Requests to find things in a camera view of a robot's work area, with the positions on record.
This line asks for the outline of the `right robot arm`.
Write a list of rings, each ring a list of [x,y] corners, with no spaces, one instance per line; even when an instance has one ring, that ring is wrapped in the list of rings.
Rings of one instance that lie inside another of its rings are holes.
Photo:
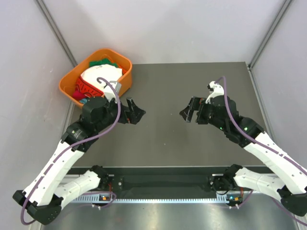
[[[233,164],[222,176],[209,178],[211,188],[226,191],[248,188],[274,198],[297,216],[306,215],[307,171],[279,148],[257,122],[241,116],[233,100],[217,96],[210,103],[205,101],[204,98],[192,97],[179,114],[187,123],[196,114],[197,124],[210,124],[220,129],[227,139],[254,155],[275,174],[261,175]]]

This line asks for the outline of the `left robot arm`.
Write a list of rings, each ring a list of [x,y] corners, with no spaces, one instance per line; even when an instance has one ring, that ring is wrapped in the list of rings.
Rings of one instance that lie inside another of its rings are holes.
[[[74,163],[117,123],[135,125],[140,122],[146,112],[132,98],[127,98],[127,103],[122,105],[120,100],[106,97],[87,100],[79,119],[67,127],[43,170],[24,190],[13,194],[13,199],[22,207],[23,225],[35,221],[43,225],[53,222],[67,204],[93,189],[106,192],[110,201],[115,199],[110,176],[98,165],[72,182],[60,183]]]

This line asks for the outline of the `white t-shirt red print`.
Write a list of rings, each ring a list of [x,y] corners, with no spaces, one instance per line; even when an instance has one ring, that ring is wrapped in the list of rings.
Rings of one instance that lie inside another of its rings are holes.
[[[85,97],[103,96],[104,92],[113,93],[111,88],[103,81],[108,81],[118,93],[121,85],[118,80],[122,77],[122,69],[109,64],[93,66],[86,69],[77,79],[75,91]]]

